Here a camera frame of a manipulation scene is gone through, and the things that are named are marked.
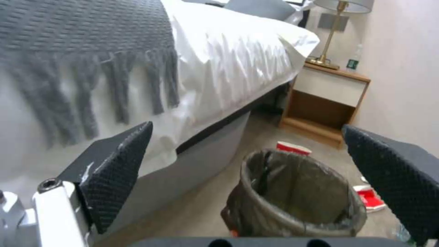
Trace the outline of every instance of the floor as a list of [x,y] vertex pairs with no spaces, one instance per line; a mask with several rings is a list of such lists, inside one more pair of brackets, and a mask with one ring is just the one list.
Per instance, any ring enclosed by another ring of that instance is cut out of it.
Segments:
[[[230,165],[171,205],[163,207],[112,234],[97,246],[126,246],[147,237],[229,236],[220,217],[230,191],[239,181],[239,167],[252,150],[273,148],[277,141],[302,145],[311,156],[345,176],[351,185],[363,184],[361,174],[346,150],[336,150],[292,132],[277,128],[278,117],[254,113],[250,116],[239,148]],[[358,236],[395,238],[399,221],[386,208],[370,213]]]

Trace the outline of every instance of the screw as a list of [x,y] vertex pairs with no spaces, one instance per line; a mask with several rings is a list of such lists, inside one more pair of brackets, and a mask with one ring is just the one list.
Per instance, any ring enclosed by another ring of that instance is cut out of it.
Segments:
[[62,186],[61,180],[58,178],[50,178],[41,182],[40,185],[38,185],[37,191],[38,193],[44,193],[59,186]]
[[3,190],[0,189],[0,204],[3,204],[6,201],[4,197]]

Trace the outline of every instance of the black gripper pad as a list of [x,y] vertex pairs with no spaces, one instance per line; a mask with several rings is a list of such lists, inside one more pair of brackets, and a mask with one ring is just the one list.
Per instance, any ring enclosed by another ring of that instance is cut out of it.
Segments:
[[417,242],[438,238],[439,160],[419,146],[345,125],[348,152]]
[[58,178],[75,184],[86,216],[103,234],[137,181],[152,123],[93,142]]

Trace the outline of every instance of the table lamp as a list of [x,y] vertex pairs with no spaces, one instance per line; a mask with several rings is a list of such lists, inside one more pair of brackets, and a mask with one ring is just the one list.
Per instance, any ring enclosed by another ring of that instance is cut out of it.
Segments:
[[315,0],[314,4],[326,9],[335,10],[337,11],[337,15],[335,16],[335,20],[332,24],[328,39],[326,40],[322,55],[319,58],[308,58],[306,62],[337,70],[340,67],[338,65],[331,64],[331,62],[326,59],[326,53],[328,51],[329,44],[331,43],[332,36],[334,35],[334,31],[337,29],[341,13],[369,13],[372,11],[374,0]]

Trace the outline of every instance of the white bed sheet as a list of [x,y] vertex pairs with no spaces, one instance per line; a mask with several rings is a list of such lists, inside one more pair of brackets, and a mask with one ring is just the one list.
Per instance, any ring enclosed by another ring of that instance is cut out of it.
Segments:
[[[92,96],[97,139],[153,121],[140,176],[172,164],[180,144],[293,79],[319,42],[315,34],[288,23],[178,0],[163,3],[179,55],[179,106],[153,116],[140,67],[130,75],[129,125],[115,123],[103,75]],[[73,99],[68,69],[62,70],[62,78],[63,91]],[[4,71],[0,81],[0,189],[18,194],[29,206],[37,185],[60,174],[93,141],[47,149],[43,132],[14,82]]]

